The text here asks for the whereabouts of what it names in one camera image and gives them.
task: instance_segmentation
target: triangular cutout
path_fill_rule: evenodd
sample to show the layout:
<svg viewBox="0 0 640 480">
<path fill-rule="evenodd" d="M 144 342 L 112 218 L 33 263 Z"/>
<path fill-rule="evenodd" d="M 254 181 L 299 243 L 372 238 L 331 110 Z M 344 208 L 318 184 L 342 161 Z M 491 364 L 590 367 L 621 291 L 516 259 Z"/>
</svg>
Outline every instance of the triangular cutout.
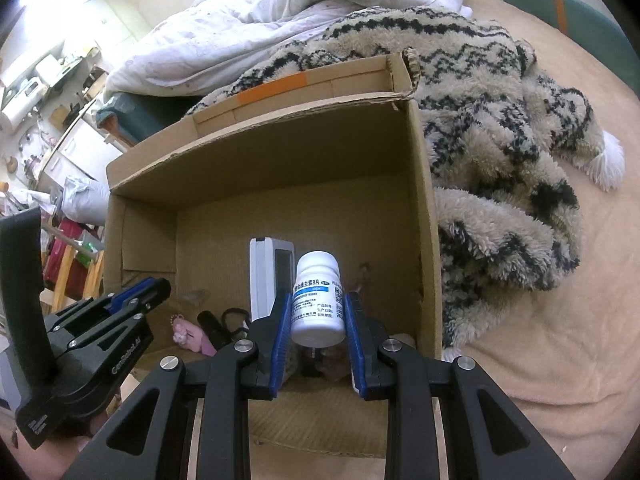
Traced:
<svg viewBox="0 0 640 480">
<path fill-rule="evenodd" d="M 520 432 L 488 391 L 478 390 L 478 400 L 491 448 L 496 455 L 505 455 L 529 445 L 529 439 Z"/>
<path fill-rule="evenodd" d="M 159 396 L 157 388 L 149 390 L 107 439 L 107 446 L 135 456 L 141 455 Z"/>
</svg>

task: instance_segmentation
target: pink object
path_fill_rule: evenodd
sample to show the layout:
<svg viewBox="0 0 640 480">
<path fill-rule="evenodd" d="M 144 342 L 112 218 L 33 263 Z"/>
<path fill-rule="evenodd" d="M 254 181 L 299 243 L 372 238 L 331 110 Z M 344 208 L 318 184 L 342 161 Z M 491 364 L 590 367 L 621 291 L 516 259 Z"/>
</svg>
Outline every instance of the pink object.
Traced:
<svg viewBox="0 0 640 480">
<path fill-rule="evenodd" d="M 216 349 L 202 329 L 180 314 L 171 317 L 171 326 L 174 329 L 174 343 L 180 348 L 208 356 L 216 354 Z"/>
</svg>

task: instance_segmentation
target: white quilt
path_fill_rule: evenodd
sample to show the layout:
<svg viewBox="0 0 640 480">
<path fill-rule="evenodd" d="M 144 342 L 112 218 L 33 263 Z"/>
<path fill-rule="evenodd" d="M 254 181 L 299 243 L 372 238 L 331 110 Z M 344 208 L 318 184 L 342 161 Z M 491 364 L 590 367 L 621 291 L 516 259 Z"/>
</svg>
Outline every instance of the white quilt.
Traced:
<svg viewBox="0 0 640 480">
<path fill-rule="evenodd" d="M 125 91 L 206 95 L 267 60 L 292 40 L 308 40 L 364 7 L 434 4 L 467 16 L 462 0 L 196 0 L 164 20 L 109 75 L 105 99 Z"/>
</svg>

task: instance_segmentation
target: fuzzy blanket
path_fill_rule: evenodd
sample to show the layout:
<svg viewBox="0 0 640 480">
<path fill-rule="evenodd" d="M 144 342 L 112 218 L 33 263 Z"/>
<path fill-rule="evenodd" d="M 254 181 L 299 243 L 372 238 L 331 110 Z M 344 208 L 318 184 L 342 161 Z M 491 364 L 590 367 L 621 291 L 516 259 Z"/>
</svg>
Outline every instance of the fuzzy blanket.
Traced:
<svg viewBox="0 0 640 480">
<path fill-rule="evenodd" d="M 558 286 L 580 264 L 578 201 L 554 157 L 604 190 L 622 180 L 622 148 L 579 90 L 557 85 L 532 47 L 496 22 L 427 6 L 372 8 L 281 48 L 191 112 L 295 72 L 408 48 L 419 60 L 414 99 L 435 186 L 451 360 L 517 294 Z"/>
</svg>

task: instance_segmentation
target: orange tape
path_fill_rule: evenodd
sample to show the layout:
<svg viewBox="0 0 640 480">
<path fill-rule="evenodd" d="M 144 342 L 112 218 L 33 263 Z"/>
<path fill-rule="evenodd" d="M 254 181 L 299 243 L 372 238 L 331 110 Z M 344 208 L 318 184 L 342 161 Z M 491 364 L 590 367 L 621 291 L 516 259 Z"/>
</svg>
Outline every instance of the orange tape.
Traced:
<svg viewBox="0 0 640 480">
<path fill-rule="evenodd" d="M 558 19 L 558 30 L 564 35 L 569 35 L 569 27 L 566 21 L 566 12 L 564 10 L 564 0 L 554 0 L 556 4 L 556 18 Z"/>
<path fill-rule="evenodd" d="M 306 74 L 299 72 L 297 74 L 288 75 L 282 79 L 276 79 L 268 83 L 263 83 L 255 88 L 249 88 L 244 92 L 240 92 L 236 97 L 240 105 L 255 103 L 261 99 L 266 99 L 278 94 L 283 94 L 289 90 L 302 88 L 306 86 Z"/>
</svg>

